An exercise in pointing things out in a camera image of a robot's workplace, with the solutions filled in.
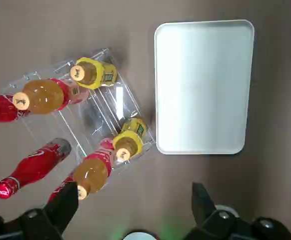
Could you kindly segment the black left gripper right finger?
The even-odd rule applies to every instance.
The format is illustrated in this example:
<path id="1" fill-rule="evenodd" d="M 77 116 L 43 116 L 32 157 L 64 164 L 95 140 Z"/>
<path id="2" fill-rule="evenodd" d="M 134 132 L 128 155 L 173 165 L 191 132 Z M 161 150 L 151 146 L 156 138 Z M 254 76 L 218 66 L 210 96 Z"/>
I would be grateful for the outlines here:
<path id="1" fill-rule="evenodd" d="M 202 183 L 192 183 L 191 210 L 196 225 L 185 240 L 291 240 L 278 220 L 260 216 L 246 222 L 233 208 L 216 205 Z"/>

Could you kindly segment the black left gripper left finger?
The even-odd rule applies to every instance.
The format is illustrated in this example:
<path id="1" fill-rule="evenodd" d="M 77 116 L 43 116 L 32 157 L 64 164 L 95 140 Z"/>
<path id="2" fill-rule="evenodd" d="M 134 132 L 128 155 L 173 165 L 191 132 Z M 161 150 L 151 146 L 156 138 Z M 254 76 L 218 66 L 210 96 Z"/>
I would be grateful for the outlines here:
<path id="1" fill-rule="evenodd" d="M 0 216 L 0 240 L 61 240 L 79 206 L 76 182 L 67 183 L 44 207 L 11 221 Z"/>

